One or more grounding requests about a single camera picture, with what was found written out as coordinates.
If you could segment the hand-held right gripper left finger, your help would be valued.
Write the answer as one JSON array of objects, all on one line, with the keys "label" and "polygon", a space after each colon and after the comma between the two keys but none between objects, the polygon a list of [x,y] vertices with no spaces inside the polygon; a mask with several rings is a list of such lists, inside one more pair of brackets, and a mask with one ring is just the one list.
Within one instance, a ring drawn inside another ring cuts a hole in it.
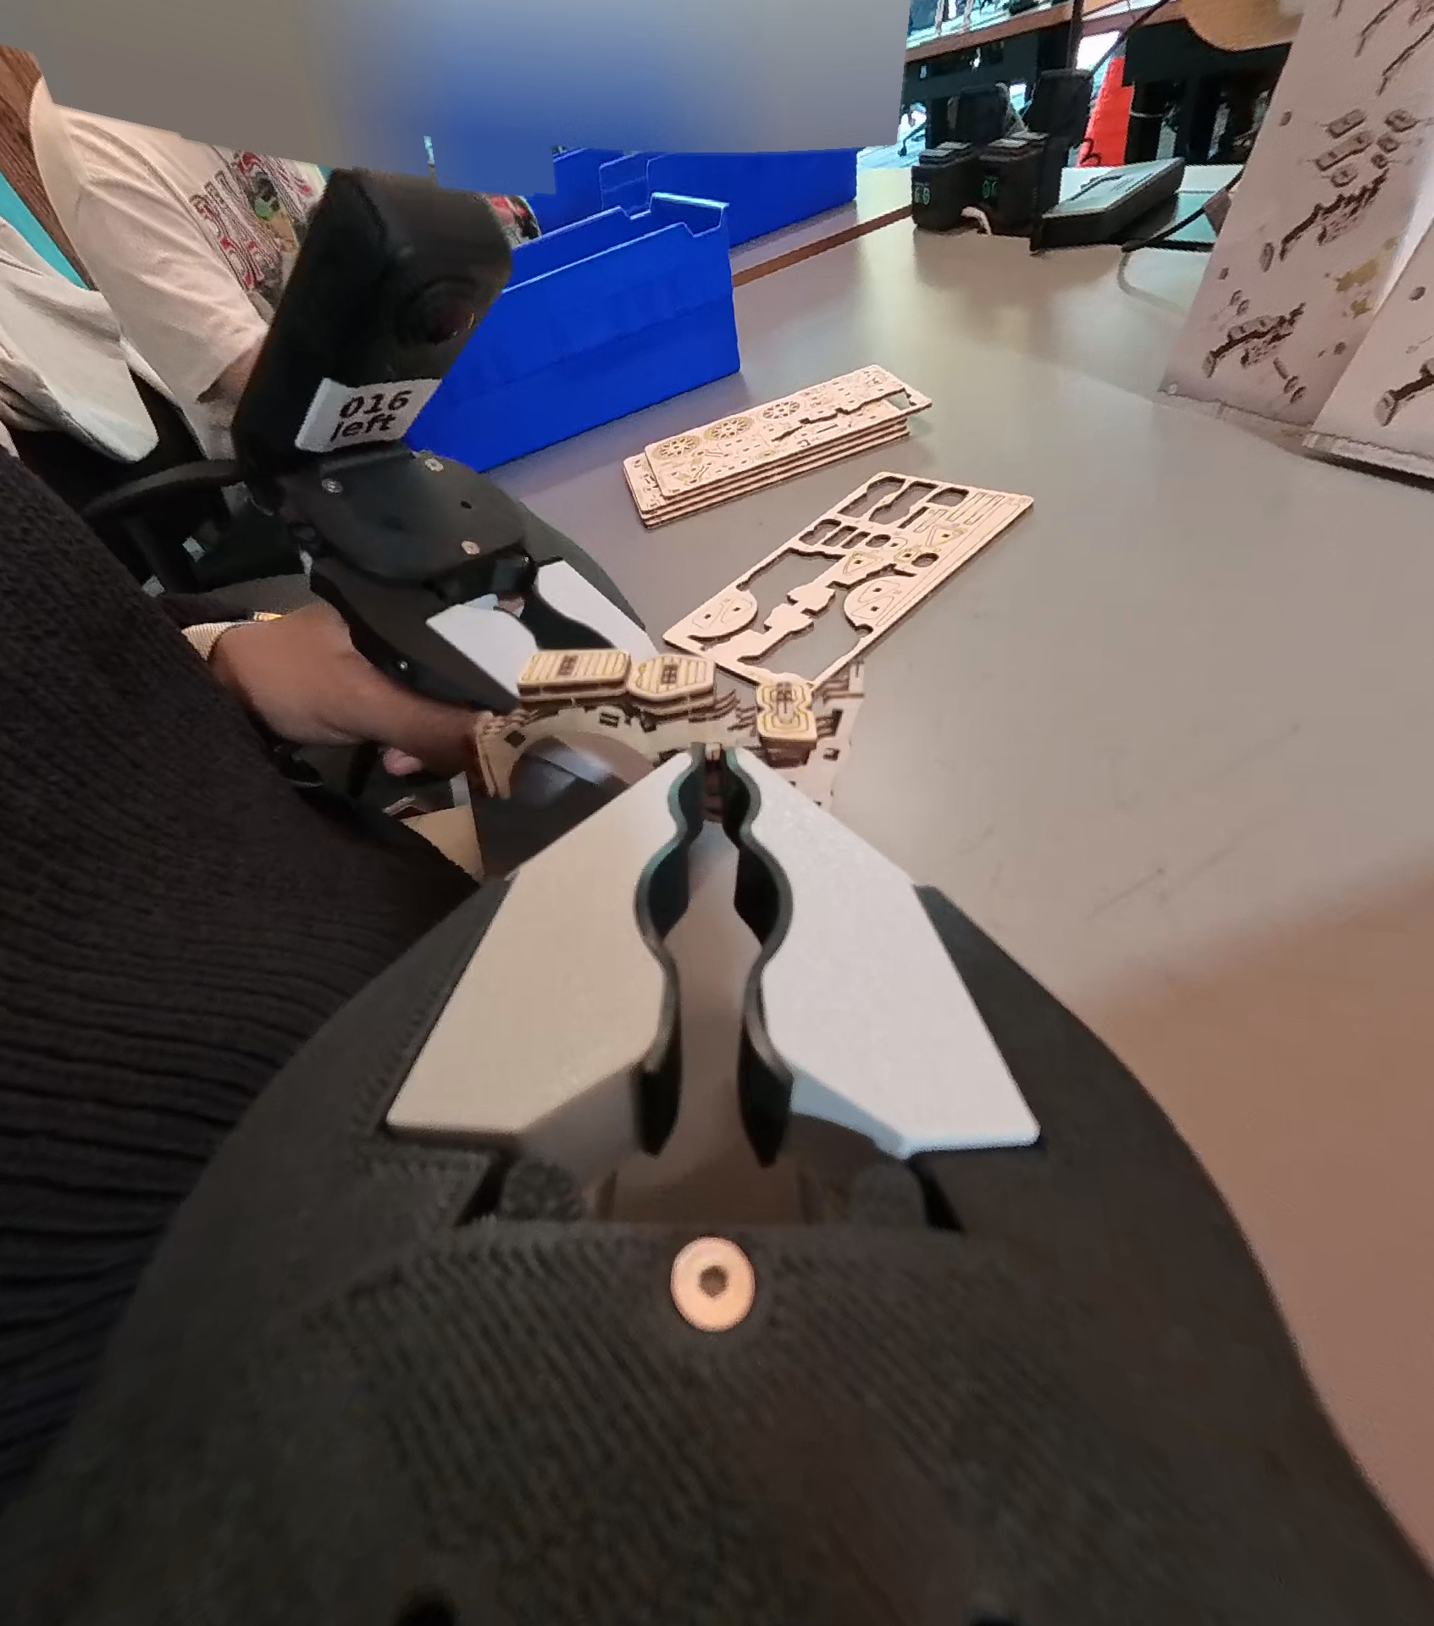
[{"label": "hand-held right gripper left finger", "polygon": [[542,1163],[623,1163],[671,1137],[679,976],[705,756],[686,751],[518,866],[387,1115],[396,1136]]}]

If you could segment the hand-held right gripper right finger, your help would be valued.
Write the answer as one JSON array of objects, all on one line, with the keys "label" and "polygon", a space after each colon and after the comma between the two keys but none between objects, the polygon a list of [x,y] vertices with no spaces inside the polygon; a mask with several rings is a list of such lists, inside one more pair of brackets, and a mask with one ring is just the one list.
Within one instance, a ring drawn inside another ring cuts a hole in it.
[{"label": "hand-held right gripper right finger", "polygon": [[746,1139],[774,1163],[830,1127],[879,1155],[1026,1149],[1038,1125],[908,875],[758,756],[722,761]]}]

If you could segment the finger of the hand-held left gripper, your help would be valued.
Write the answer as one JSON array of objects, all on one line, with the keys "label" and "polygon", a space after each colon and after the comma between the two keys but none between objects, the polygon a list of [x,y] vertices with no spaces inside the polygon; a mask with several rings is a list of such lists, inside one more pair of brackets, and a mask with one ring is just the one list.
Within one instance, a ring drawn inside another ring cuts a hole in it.
[{"label": "finger of the hand-held left gripper", "polygon": [[520,681],[540,653],[533,634],[487,603],[442,609],[423,622],[422,693],[477,713],[518,710]]},{"label": "finger of the hand-held left gripper", "polygon": [[502,615],[516,626],[523,657],[587,650],[652,655],[648,633],[564,561],[501,561],[499,598],[518,603]]}]

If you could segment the wooden puzzle model assembly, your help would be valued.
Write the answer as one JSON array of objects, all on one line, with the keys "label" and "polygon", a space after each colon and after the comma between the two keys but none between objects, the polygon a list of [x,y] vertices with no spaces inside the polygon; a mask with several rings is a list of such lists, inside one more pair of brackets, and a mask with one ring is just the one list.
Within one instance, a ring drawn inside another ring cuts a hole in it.
[{"label": "wooden puzzle model assembly", "polygon": [[848,664],[810,686],[794,676],[763,676],[751,696],[721,691],[712,662],[657,655],[640,662],[621,650],[532,655],[520,672],[516,703],[475,722],[470,791],[506,801],[514,768],[549,741],[612,744],[648,765],[688,749],[714,761],[722,751],[757,755],[786,784],[829,811],[866,698],[866,667]]}]

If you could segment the punched wooden puzzle sheet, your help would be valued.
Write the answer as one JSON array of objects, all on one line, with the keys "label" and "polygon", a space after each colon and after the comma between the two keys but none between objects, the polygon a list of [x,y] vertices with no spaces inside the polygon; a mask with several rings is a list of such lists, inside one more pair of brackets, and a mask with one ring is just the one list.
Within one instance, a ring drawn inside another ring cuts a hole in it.
[{"label": "punched wooden puzzle sheet", "polygon": [[664,648],[758,686],[825,684],[1033,511],[1026,495],[882,475],[674,622]]}]

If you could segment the person's left forearm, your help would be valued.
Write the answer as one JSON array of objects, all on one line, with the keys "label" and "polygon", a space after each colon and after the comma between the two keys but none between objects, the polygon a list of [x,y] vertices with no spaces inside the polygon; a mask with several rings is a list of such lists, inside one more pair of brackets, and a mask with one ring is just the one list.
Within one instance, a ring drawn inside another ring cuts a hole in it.
[{"label": "person's left forearm", "polygon": [[0,1512],[217,1146],[473,882],[289,785],[0,447]]}]

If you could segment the person's left hand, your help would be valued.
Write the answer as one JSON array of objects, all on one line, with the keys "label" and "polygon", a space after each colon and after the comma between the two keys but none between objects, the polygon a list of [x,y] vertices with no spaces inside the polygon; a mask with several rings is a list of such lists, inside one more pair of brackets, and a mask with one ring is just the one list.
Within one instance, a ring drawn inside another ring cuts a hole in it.
[{"label": "person's left hand", "polygon": [[477,715],[379,672],[326,603],[226,629],[207,665],[283,743],[377,748],[396,779],[422,772],[453,779],[466,767]]}]

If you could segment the large blue plastic bin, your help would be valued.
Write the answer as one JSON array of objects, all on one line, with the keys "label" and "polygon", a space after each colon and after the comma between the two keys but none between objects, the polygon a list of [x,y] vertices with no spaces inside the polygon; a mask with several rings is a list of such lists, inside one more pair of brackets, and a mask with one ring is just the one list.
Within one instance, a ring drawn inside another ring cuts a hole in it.
[{"label": "large blue plastic bin", "polygon": [[485,473],[739,368],[727,209],[655,193],[514,250],[405,440]]}]

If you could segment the stack of wooden puzzle sheets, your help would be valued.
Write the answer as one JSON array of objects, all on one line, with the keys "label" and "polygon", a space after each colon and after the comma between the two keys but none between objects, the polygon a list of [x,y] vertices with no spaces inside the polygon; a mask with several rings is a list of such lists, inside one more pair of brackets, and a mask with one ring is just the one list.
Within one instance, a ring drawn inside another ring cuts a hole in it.
[{"label": "stack of wooden puzzle sheets", "polygon": [[885,368],[832,377],[679,435],[623,461],[645,530],[906,439],[930,397]]}]

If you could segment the black office chair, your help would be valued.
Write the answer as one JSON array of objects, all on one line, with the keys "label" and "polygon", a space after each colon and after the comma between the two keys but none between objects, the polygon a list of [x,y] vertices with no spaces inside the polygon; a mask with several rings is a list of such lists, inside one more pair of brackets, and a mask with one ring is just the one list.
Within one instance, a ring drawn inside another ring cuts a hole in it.
[{"label": "black office chair", "polygon": [[133,380],[150,420],[152,451],[123,463],[58,430],[10,430],[20,463],[89,530],[138,586],[162,595],[216,595],[245,609],[277,612],[303,602],[293,579],[301,562],[279,518],[260,511],[247,490],[174,487],[166,476],[204,461],[178,411],[140,379]]}]

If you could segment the black battery charger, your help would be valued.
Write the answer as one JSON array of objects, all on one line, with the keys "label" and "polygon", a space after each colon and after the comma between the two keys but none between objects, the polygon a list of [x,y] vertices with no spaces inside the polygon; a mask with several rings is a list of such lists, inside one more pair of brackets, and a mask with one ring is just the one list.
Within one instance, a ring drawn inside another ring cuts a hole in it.
[{"label": "black battery charger", "polygon": [[911,221],[932,234],[973,227],[1030,238],[1057,203],[1062,162],[1002,83],[932,100],[925,147],[909,169]]}]

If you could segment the black flat device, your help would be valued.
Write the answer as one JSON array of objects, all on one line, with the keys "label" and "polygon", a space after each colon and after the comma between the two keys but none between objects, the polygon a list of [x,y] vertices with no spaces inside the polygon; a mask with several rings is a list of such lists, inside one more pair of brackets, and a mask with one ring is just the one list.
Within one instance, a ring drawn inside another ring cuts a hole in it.
[{"label": "black flat device", "polygon": [[1128,159],[1133,92],[1121,66],[1043,75],[1024,114],[1043,138],[1045,172],[1033,207],[1033,255],[1121,245],[1176,203],[1181,157]]}]

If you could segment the folded instruction sheet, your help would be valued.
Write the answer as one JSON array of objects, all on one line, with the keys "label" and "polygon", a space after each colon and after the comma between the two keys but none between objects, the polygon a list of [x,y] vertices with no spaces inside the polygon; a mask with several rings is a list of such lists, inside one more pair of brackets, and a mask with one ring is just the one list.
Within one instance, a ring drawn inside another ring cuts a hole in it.
[{"label": "folded instruction sheet", "polygon": [[1434,480],[1434,2],[1296,11],[1160,392]]}]

